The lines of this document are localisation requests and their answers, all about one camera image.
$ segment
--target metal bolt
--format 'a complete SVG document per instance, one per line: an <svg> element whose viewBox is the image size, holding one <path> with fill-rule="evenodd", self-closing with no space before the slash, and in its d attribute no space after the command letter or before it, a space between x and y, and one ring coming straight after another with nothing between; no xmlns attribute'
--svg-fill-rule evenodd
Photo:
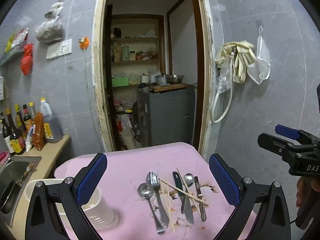
<svg viewBox="0 0 320 240"><path fill-rule="evenodd" d="M281 187L281 184L280 184L280 182L278 182L278 181L275 181L275 182L273 183L273 185L275 185L275 187Z"/></svg>
<svg viewBox="0 0 320 240"><path fill-rule="evenodd" d="M42 181L38 181L38 182L36 183L36 187L41 187L41 186L42 186L42 184L43 184L43 182L42 182Z"/></svg>
<svg viewBox="0 0 320 240"><path fill-rule="evenodd" d="M244 181L246 184L250 184L250 183L252 182L252 179L249 178L249 177L245 177L245 178L243 179L243 181Z"/></svg>
<svg viewBox="0 0 320 240"><path fill-rule="evenodd" d="M73 181L73 178L72 178L72 177L67 177L67 178L64 180L64 182L65 182L66 184L70 184L72 181Z"/></svg>

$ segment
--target green knife handle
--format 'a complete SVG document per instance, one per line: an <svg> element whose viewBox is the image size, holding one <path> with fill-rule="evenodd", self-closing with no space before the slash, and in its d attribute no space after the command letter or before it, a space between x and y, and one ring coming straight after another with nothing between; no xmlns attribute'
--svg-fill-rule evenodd
<svg viewBox="0 0 320 240"><path fill-rule="evenodd" d="M182 181L181 181L181 179L180 179L179 174L178 174L176 171L174 171L172 174L173 174L173 179L174 179L174 182L175 182L175 184L176 184L176 187L177 187L178 189L183 190L183 188L182 188ZM181 192L178 192L178 195L179 195L179 196L184 196L184 194L181 193Z"/></svg>

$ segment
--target beige countertop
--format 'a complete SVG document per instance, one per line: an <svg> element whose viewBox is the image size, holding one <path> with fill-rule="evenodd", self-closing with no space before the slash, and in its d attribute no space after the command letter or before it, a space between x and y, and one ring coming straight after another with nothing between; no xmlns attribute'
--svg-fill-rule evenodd
<svg viewBox="0 0 320 240"><path fill-rule="evenodd" d="M38 151L33 147L30 152L25 152L21 155L42 157L41 161L36 167L36 170L32 173L29 181L32 181L34 179L46 179L48 177L58 156L69 140L70 135L64 135L62 140L57 143L47 143L43 147L42 151ZM16 213L14 215L12 228L8 227L17 240L24 240L28 207L29 202L22 195L19 200Z"/></svg>

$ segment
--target red plastic bag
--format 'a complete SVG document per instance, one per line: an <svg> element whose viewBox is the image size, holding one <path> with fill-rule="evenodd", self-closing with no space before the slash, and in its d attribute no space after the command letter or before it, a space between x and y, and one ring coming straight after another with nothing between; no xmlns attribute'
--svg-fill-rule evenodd
<svg viewBox="0 0 320 240"><path fill-rule="evenodd" d="M32 48L33 43L26 44L24 46L24 54L21 60L21 70L25 76L29 75L31 72L33 63Z"/></svg>

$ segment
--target human hand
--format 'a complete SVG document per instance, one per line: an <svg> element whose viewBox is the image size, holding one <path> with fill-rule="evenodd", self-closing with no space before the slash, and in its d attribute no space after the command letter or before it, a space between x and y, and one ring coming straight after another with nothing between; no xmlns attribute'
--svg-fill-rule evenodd
<svg viewBox="0 0 320 240"><path fill-rule="evenodd" d="M312 179L311 187L315 191L320 192L320 181L318 179ZM304 199L305 198L304 183L303 183L302 177L297 182L297 190L298 192L297 192L296 207L300 207L305 200Z"/></svg>

